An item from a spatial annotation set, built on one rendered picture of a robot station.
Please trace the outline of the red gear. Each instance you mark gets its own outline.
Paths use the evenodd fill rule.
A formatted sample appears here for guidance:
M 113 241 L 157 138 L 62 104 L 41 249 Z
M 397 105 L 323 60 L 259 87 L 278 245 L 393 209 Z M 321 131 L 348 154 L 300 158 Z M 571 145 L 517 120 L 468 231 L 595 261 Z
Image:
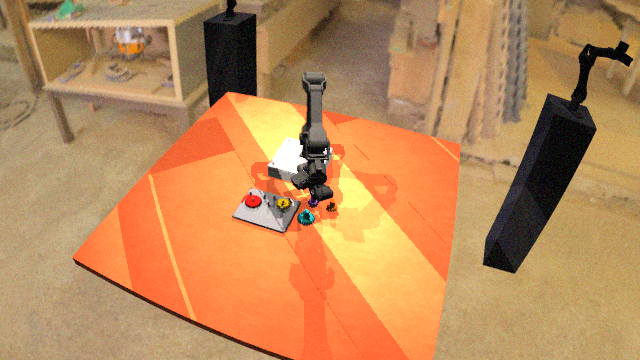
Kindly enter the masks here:
M 252 198 L 254 199 L 254 201 L 252 201 Z M 251 196 L 247 197 L 247 199 L 245 200 L 245 203 L 246 203 L 246 205 L 248 205 L 251 208 L 252 207 L 254 207 L 254 208 L 256 207 L 257 208 L 257 206 L 260 207 L 260 205 L 262 203 L 262 199 L 259 198 L 259 196 L 257 197 L 257 195 L 256 196 L 252 196 L 251 195 Z

